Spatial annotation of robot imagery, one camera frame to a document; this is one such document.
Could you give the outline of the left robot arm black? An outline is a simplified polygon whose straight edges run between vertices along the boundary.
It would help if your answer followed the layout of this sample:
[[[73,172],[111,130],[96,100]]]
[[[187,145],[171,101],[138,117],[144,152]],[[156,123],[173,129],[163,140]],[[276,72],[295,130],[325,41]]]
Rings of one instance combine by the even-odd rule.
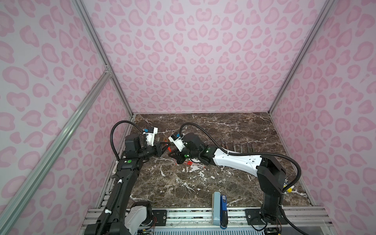
[[[135,123],[128,124],[140,131],[140,134],[128,135],[124,139],[124,151],[115,153],[117,167],[111,176],[114,186],[105,208],[94,224],[89,224],[86,235],[141,235],[141,226],[151,228],[155,219],[148,201],[136,202],[128,208],[133,187],[141,169],[151,157],[160,157],[168,149],[168,144],[155,141],[156,127],[141,129]]]

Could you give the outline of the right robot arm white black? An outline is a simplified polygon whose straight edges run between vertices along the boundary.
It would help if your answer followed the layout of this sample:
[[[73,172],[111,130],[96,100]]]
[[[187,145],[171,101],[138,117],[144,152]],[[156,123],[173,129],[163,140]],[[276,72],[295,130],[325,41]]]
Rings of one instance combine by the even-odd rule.
[[[302,235],[305,234],[287,218],[283,210],[284,194],[302,175],[297,161],[278,153],[239,153],[224,149],[204,128],[191,123],[191,126],[201,130],[213,142],[212,145],[207,145],[195,133],[183,134],[183,128],[188,125],[187,122],[182,124],[179,132],[169,137],[170,142],[176,147],[176,150],[169,154],[170,157],[176,159],[178,164],[182,164],[186,159],[197,159],[205,165],[231,167],[257,177],[263,191],[263,203],[257,218],[263,221],[264,226],[278,224],[280,220],[277,213],[281,213],[282,218],[293,229]],[[296,167],[296,176],[289,184],[285,183],[287,172],[278,158],[285,159]]]

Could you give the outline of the red gel pen pair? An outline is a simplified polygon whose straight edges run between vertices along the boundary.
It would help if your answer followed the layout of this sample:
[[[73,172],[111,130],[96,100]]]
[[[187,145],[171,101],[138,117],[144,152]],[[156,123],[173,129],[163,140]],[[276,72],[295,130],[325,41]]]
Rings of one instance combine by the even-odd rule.
[[[203,169],[203,168],[205,168],[205,166],[203,166],[202,164],[194,163],[194,162],[191,162],[191,161],[188,161],[186,163],[186,165],[190,166],[193,169]]]
[[[205,166],[201,163],[197,163],[197,162],[192,162],[192,161],[185,161],[184,164],[186,165],[193,165],[193,166],[197,166],[197,167],[203,167],[205,168]]]

